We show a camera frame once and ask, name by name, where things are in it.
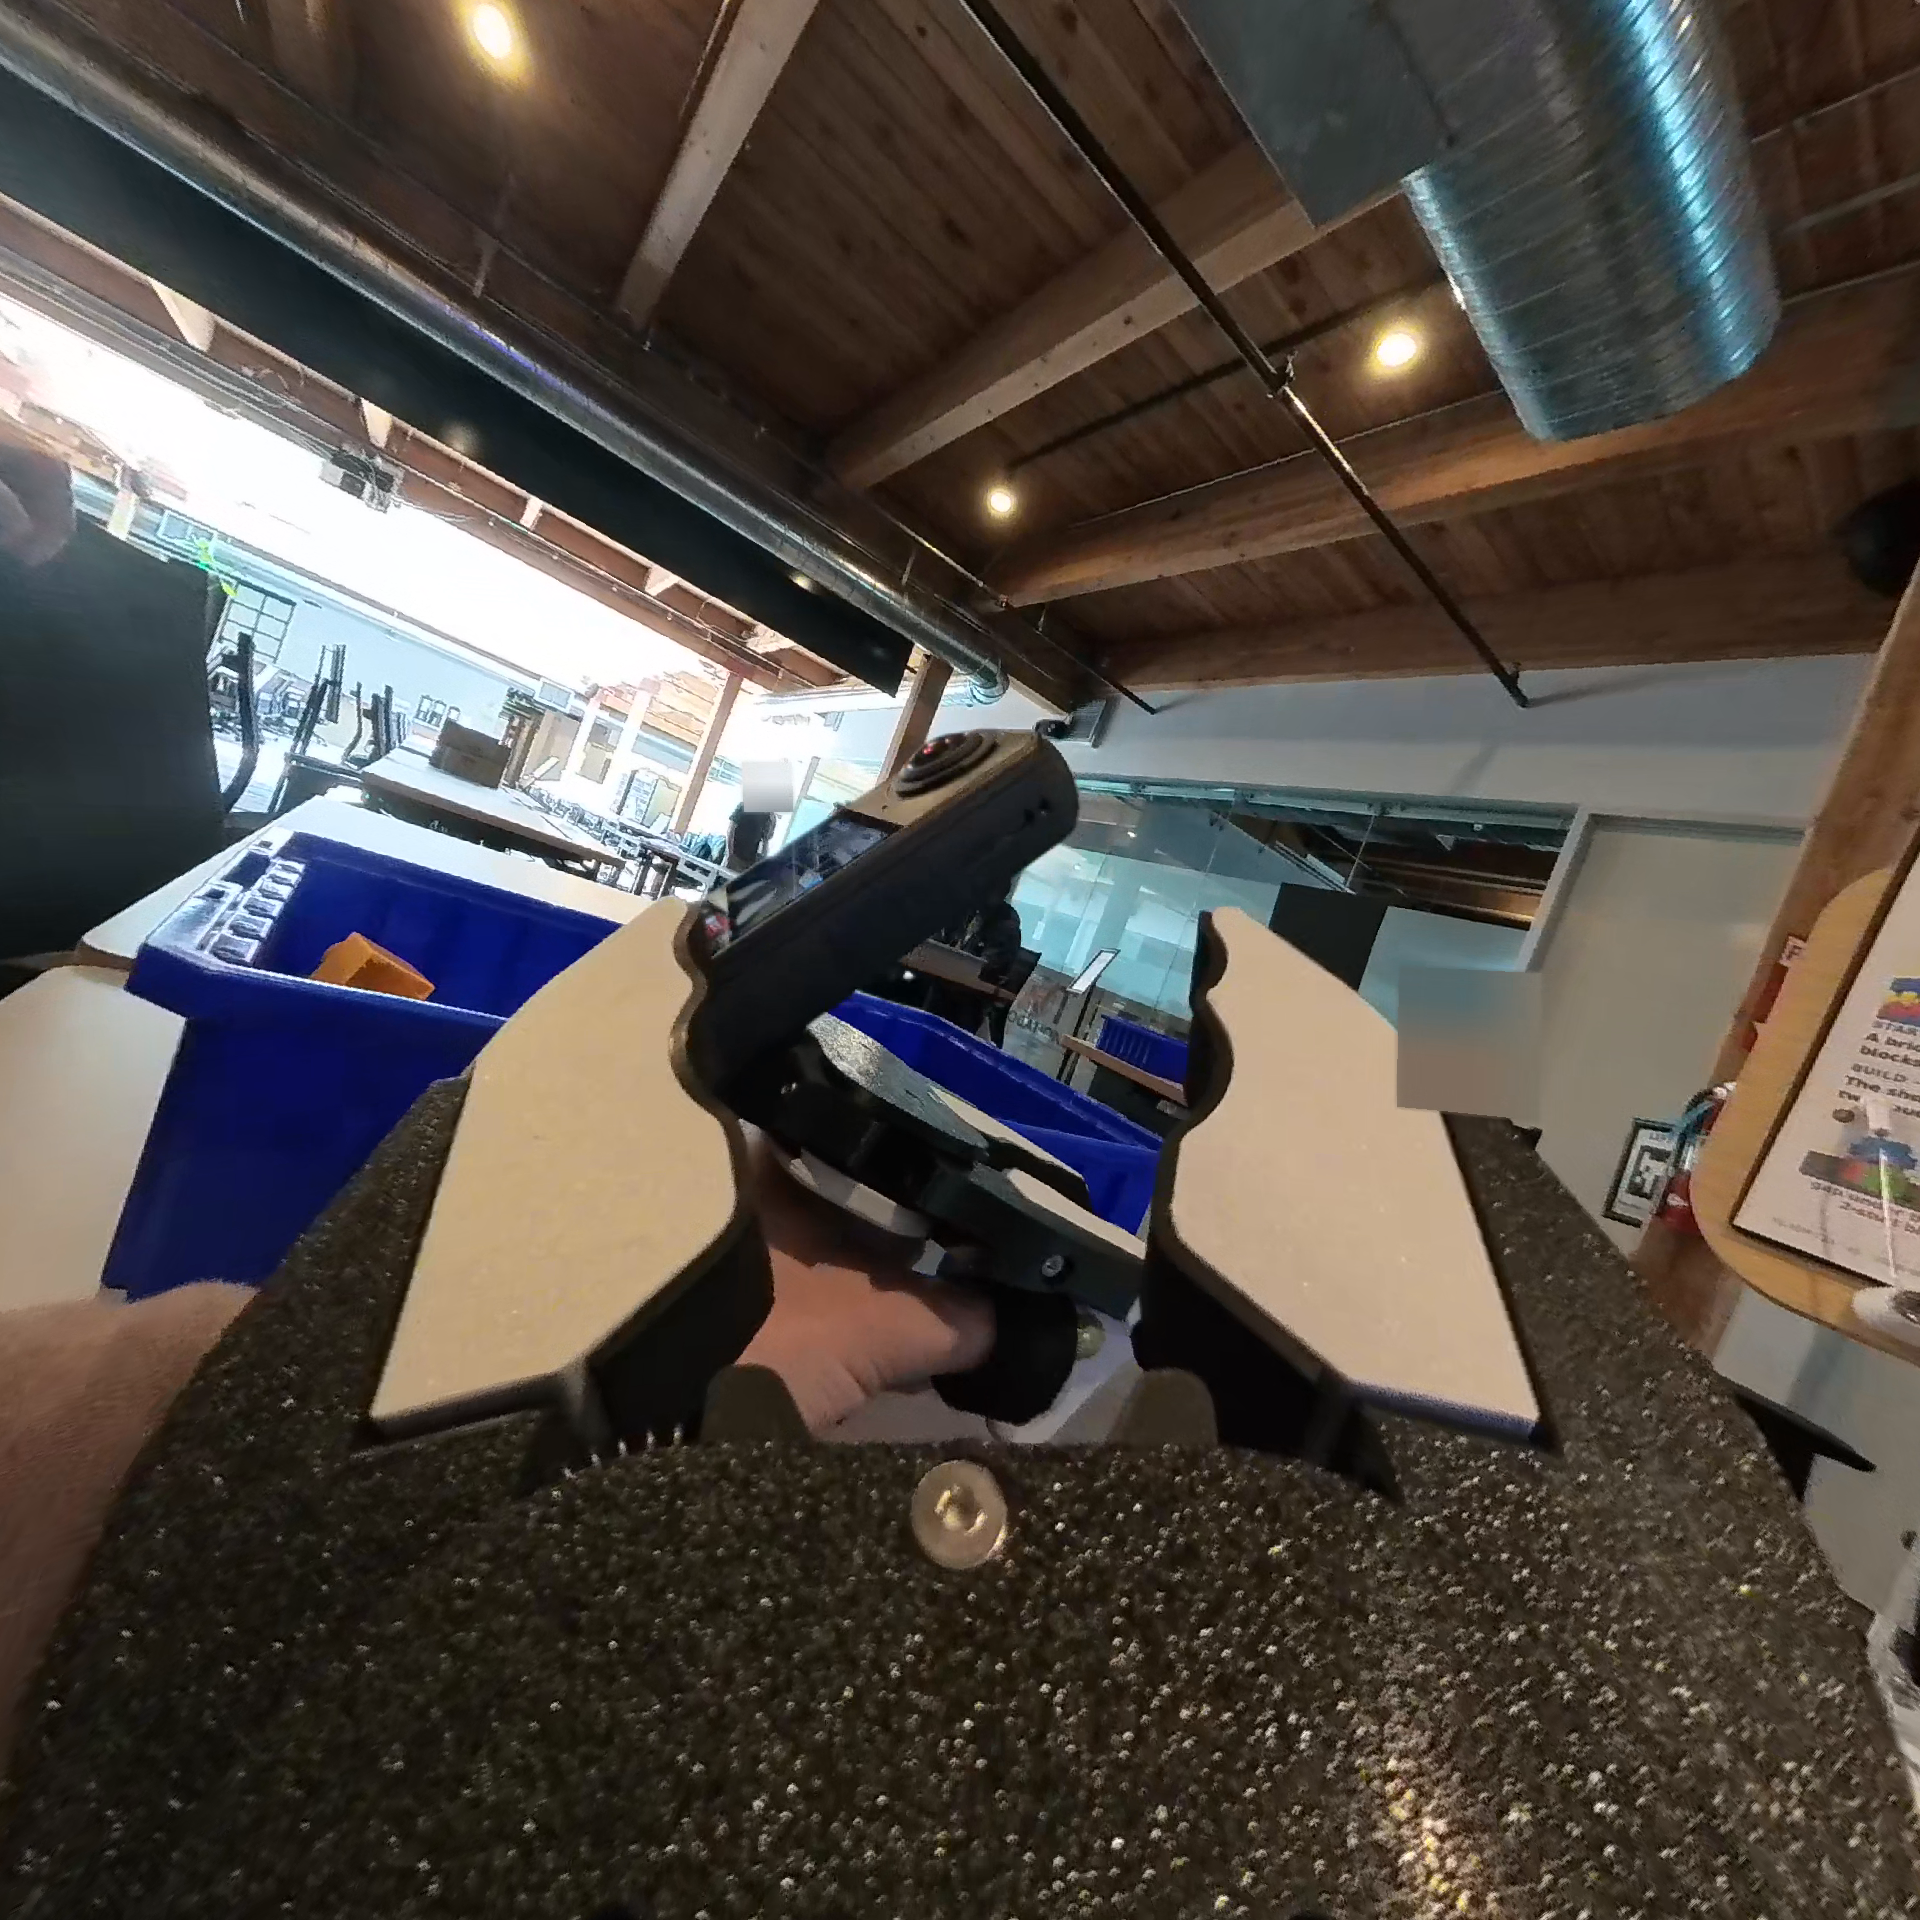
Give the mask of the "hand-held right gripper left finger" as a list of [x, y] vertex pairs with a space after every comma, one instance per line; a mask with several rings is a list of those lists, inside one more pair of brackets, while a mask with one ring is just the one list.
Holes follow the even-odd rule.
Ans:
[[704, 1429], [775, 1304], [752, 1153], [691, 1060], [699, 914], [661, 901], [482, 1048], [424, 1218], [369, 1429], [515, 1412], [579, 1450]]

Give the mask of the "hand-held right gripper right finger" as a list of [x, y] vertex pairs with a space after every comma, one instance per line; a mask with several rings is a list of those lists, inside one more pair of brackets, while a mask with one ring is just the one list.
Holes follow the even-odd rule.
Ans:
[[1237, 908], [1202, 917], [1186, 1121], [1145, 1218], [1136, 1357], [1259, 1453], [1381, 1453], [1376, 1418], [1542, 1448], [1549, 1415], [1448, 1125], [1392, 1027]]

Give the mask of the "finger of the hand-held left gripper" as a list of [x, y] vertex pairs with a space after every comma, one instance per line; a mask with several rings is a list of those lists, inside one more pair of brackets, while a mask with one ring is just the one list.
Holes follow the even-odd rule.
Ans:
[[957, 1105], [954, 1117], [983, 1139], [985, 1162], [990, 1167], [1001, 1170], [1022, 1170], [1035, 1181], [1062, 1193], [1074, 1205], [1090, 1205], [1083, 1175], [1067, 1162], [970, 1105]]
[[1046, 1208], [1046, 1277], [1053, 1283], [1141, 1283], [1145, 1240], [1062, 1201]]

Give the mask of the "pile of coloured mega blocks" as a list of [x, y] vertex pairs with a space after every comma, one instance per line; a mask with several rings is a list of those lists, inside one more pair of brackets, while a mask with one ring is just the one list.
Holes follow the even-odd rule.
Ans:
[[350, 933], [323, 949], [307, 978], [328, 987], [407, 1002], [426, 1002], [434, 992], [434, 983], [424, 973], [360, 933]]

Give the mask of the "person's left hand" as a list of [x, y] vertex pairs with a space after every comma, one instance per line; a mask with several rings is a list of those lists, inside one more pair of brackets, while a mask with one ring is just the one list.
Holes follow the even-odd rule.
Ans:
[[978, 1289], [914, 1275], [893, 1241], [802, 1189], [763, 1136], [746, 1140], [775, 1304], [738, 1362], [776, 1377], [811, 1433], [991, 1356], [995, 1312]]

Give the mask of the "black and white tag sign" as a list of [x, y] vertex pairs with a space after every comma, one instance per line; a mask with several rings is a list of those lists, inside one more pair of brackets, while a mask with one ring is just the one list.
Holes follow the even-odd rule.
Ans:
[[1643, 1229], [1658, 1212], [1673, 1175], [1674, 1121], [1632, 1121], [1599, 1199], [1599, 1218]]

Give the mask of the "wooden board with instruction poster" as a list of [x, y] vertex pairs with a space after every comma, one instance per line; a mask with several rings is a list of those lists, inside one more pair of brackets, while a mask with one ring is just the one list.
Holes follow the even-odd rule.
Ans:
[[1914, 855], [1815, 922], [1711, 1127], [1695, 1218], [1746, 1292], [1914, 1362]]

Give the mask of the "black ceiling pipe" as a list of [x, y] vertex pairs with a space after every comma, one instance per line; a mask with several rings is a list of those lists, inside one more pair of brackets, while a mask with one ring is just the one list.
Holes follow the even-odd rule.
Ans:
[[1061, 640], [893, 583], [779, 487], [411, 263], [54, 5], [3, 5], [3, 195], [587, 530], [875, 687], [906, 645], [1072, 709], [1157, 709]]

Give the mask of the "thin black sprinkler pipe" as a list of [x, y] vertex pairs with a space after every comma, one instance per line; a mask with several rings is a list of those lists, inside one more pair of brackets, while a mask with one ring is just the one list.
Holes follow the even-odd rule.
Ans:
[[1023, 92], [1035, 100], [1045, 116], [1064, 138], [1072, 154], [1090, 170], [1111, 199], [1120, 205], [1126, 221], [1141, 231], [1141, 239], [1152, 248], [1158, 261], [1186, 289], [1193, 305], [1207, 315], [1214, 331], [1233, 351], [1242, 368], [1251, 376], [1266, 399], [1271, 399], [1288, 420], [1302, 433], [1310, 453], [1330, 471], [1345, 498], [1361, 512], [1366, 523], [1392, 554], [1403, 563], [1409, 579], [1425, 589], [1430, 602], [1450, 624], [1450, 629], [1467, 642], [1479, 665], [1495, 680], [1504, 697], [1526, 712], [1528, 697], [1520, 683], [1520, 672], [1504, 664], [1488, 637], [1481, 633], [1472, 615], [1458, 603], [1453, 593], [1438, 579], [1433, 567], [1394, 523], [1390, 512], [1376, 495], [1361, 483], [1349, 457], [1336, 449], [1325, 427], [1313, 418], [1312, 409], [1294, 388], [1291, 363], [1277, 365], [1273, 357], [1255, 341], [1255, 337], [1239, 324], [1224, 297], [1214, 289], [1211, 279], [1202, 275], [1187, 249], [1173, 235], [1168, 224], [1153, 211], [1152, 201], [1121, 172], [1109, 148], [1097, 139], [1087, 121], [1072, 107], [1061, 84], [1046, 73], [1042, 63], [1023, 47], [1014, 28], [990, 3], [965, 3], [961, 12], [983, 32], [1001, 63], [1014, 73]]

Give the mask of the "silver ventilation duct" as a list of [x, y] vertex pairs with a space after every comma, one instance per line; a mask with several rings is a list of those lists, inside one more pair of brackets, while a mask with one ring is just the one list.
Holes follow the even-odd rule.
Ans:
[[1683, 415], [1782, 295], [1733, 60], [1697, 3], [1186, 3], [1319, 226], [1401, 193], [1522, 427]]

